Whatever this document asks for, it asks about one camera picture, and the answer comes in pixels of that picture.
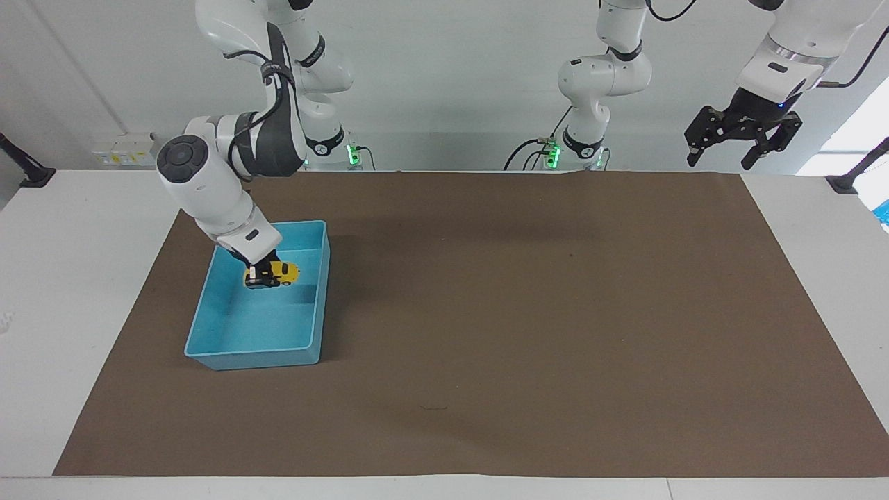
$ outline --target cable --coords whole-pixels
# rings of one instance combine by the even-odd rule
[[[536,139],[529,139],[525,142],[522,142],[522,144],[520,144],[519,147],[516,148],[516,150],[513,151],[511,155],[509,155],[509,159],[506,160],[506,164],[503,166],[503,172],[506,172],[507,170],[509,170],[509,164],[512,163],[512,160],[516,158],[516,155],[518,155],[519,151],[527,148],[528,146],[531,146],[532,144],[536,144],[536,143],[537,143]]]
[[[677,14],[673,17],[669,17],[669,18],[661,17],[660,14],[658,14],[657,12],[654,11],[654,7],[652,7],[652,0],[645,0],[645,6],[648,7],[648,12],[651,12],[652,16],[654,16],[654,18],[656,20],[660,20],[663,22],[670,22],[672,20],[677,20],[677,19],[681,18],[682,16],[684,16],[685,13],[688,12],[689,9],[691,9],[692,6],[694,4],[696,4],[697,2],[698,2],[698,0],[692,0],[692,2],[689,3],[688,5],[686,5],[685,8],[679,14]]]
[[[367,146],[355,146],[355,151],[367,151],[367,154],[371,155],[371,168],[374,172],[377,171],[377,162],[373,160],[373,151]]]
[[[851,87],[858,81],[858,78],[861,77],[861,74],[864,73],[864,70],[868,68],[870,64],[870,60],[874,59],[874,55],[879,50],[880,45],[883,44],[883,41],[886,39],[886,35],[889,35],[889,26],[883,30],[883,35],[880,35],[880,38],[874,44],[874,48],[870,49],[870,54],[868,54],[868,58],[864,60],[864,64],[858,69],[858,73],[855,73],[855,76],[852,77],[848,82],[841,84],[839,82],[821,82],[818,84],[820,88],[834,88],[834,89],[845,89]]]
[[[247,51],[230,52],[230,53],[222,54],[222,57],[224,57],[224,58],[226,58],[226,59],[235,59],[235,57],[240,57],[240,56],[242,56],[242,55],[255,55],[256,57],[258,57],[258,58],[264,60],[265,62],[271,62],[271,59],[269,59],[268,57],[266,57],[265,54],[261,54],[261,53],[256,52],[256,51],[249,51],[249,50],[247,50]]]
[[[568,113],[571,113],[572,108],[573,108],[573,106],[569,106],[568,109],[565,110],[565,113],[562,115],[562,118],[556,124],[556,128],[553,129],[553,133],[551,133],[549,135],[549,138],[551,140],[554,141],[556,139],[556,132],[558,132],[558,127],[562,126],[562,124],[565,122],[565,119],[568,118]],[[546,148],[547,148],[547,145],[544,144],[543,147],[541,148],[541,151],[540,151],[541,155],[543,155],[543,153],[546,152]],[[537,157],[534,159],[534,166],[531,167],[531,170],[535,170],[537,168],[537,161],[540,159],[541,159],[541,157]]]
[[[545,155],[545,154],[546,154],[546,153],[541,153],[541,152],[539,152],[539,151],[534,151],[533,153],[531,153],[530,155],[528,155],[528,158],[525,160],[525,164],[522,165],[522,170],[527,170],[527,169],[528,169],[528,163],[531,161],[531,158],[532,158],[532,157],[535,157],[535,156],[536,156],[537,159],[540,159],[540,156],[541,156],[541,155]]]

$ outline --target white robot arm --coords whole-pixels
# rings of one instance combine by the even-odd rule
[[[348,134],[321,93],[347,90],[351,68],[308,22],[304,10],[311,3],[196,0],[199,28],[225,57],[260,67],[268,106],[261,113],[195,118],[157,156],[164,186],[207,236],[246,264],[249,287],[289,282],[276,272],[281,235],[239,180],[289,176],[311,158],[349,153]],[[331,163],[340,161],[352,163],[349,157]]]
[[[790,111],[818,86],[845,52],[858,28],[884,0],[749,0],[773,11],[768,35],[735,80],[729,107],[704,107],[685,131],[694,166],[704,150],[728,140],[755,141],[741,161],[745,170],[772,151],[783,151],[802,121]],[[771,137],[767,134],[775,130]]]
[[[603,55],[566,62],[559,71],[558,86],[571,100],[567,127],[557,136],[557,164],[550,168],[586,170],[602,153],[611,111],[604,97],[642,92],[652,80],[652,63],[642,53],[645,0],[604,0],[596,32],[608,45]]]

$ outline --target brown table covering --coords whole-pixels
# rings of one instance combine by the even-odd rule
[[[180,214],[57,475],[889,476],[889,436],[738,176],[250,188],[271,221],[328,222],[321,363],[183,356],[212,243]]]

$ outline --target blue tray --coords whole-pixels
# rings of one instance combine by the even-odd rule
[[[214,370],[314,365],[321,330],[330,245],[322,221],[273,224],[284,237],[282,261],[300,276],[291,286],[244,287],[244,264],[217,247],[188,334],[185,355]]]
[[[874,215],[886,225],[889,225],[889,199],[885,201],[881,206],[877,207],[877,210],[874,210]]]

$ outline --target yellow toy car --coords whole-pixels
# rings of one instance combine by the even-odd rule
[[[299,278],[300,268],[293,262],[261,262],[244,273],[244,285],[252,289],[290,286]]]

